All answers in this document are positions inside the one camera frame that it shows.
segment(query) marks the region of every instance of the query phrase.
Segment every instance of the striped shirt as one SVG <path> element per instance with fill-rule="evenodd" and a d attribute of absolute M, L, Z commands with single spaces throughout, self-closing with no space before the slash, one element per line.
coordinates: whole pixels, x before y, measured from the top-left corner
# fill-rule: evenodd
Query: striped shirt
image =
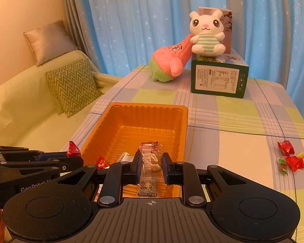
<path fill-rule="evenodd" d="M 199 35 L 197 45 L 201 45 L 205 53 L 212 53 L 214 46 L 219 44 L 217 37 L 213 34 Z"/>

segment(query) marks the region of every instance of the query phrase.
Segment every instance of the green wrapped candy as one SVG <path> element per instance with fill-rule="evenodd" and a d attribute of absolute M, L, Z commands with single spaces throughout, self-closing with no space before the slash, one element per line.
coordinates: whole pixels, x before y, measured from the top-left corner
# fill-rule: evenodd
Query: green wrapped candy
<path fill-rule="evenodd" d="M 284 161 L 283 159 L 279 159 L 278 163 L 279 163 L 279 172 L 282 173 L 282 174 L 287 175 L 288 174 L 288 172 L 287 172 L 287 162 Z"/>

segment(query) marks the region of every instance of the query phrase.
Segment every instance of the cardboard box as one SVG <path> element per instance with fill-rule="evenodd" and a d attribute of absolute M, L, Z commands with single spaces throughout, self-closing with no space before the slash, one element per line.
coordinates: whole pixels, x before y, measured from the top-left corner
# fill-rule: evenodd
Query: cardboard box
<path fill-rule="evenodd" d="M 232 49 L 218 57 L 197 56 L 191 62 L 191 92 L 243 98 L 249 66 Z"/>
<path fill-rule="evenodd" d="M 213 14 L 215 10 L 218 8 L 212 8 L 212 7 L 198 7 L 198 14 Z M 231 52 L 231 43 L 232 43 L 232 11 L 228 9 L 220 9 L 223 13 L 223 16 L 221 17 L 221 23 L 224 26 L 224 34 L 225 38 L 223 41 L 220 41 L 221 44 L 225 45 L 226 50 L 225 53 Z"/>

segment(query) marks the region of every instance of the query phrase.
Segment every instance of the nutrition label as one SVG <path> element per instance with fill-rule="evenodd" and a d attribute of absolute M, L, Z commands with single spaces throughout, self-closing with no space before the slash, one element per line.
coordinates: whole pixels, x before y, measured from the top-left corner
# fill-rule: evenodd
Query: nutrition label
<path fill-rule="evenodd" d="M 238 69 L 196 65 L 196 89 L 236 93 L 238 79 Z"/>

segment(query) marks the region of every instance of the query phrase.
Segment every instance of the gray pillow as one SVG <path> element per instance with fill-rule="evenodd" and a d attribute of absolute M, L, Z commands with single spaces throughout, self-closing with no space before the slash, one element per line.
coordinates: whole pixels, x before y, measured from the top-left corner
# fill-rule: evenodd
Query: gray pillow
<path fill-rule="evenodd" d="M 24 36 L 35 55 L 37 66 L 64 53 L 77 50 L 62 20 L 24 33 Z"/>

